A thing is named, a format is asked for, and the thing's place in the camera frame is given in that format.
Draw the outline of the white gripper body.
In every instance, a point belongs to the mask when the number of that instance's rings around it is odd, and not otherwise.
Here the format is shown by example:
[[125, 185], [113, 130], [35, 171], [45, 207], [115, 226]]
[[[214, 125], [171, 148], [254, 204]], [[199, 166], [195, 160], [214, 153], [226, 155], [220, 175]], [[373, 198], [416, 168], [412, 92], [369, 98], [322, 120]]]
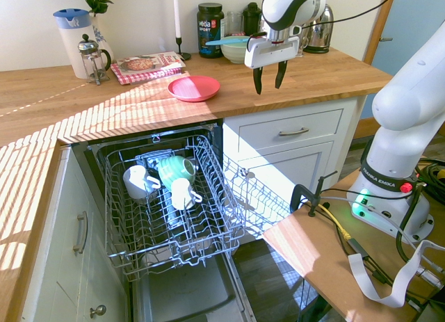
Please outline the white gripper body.
[[255, 69], [293, 59], [298, 54], [300, 38], [293, 36], [274, 44], [267, 38], [250, 38], [244, 58], [245, 66]]

